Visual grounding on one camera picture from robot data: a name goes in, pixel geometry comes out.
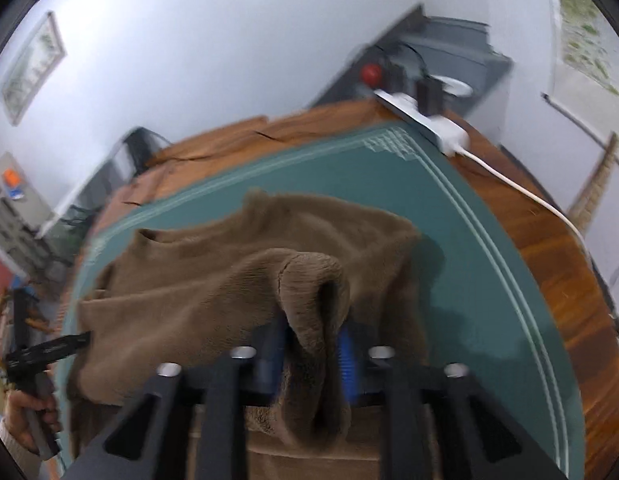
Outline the person's left hand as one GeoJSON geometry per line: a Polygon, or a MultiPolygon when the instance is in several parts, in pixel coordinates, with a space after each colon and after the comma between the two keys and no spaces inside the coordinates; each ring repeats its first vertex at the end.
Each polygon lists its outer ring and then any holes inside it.
{"type": "Polygon", "coordinates": [[[56,387],[47,372],[37,374],[32,387],[12,387],[7,396],[4,424],[28,451],[49,460],[58,453],[56,433],[61,429],[56,387]]]}

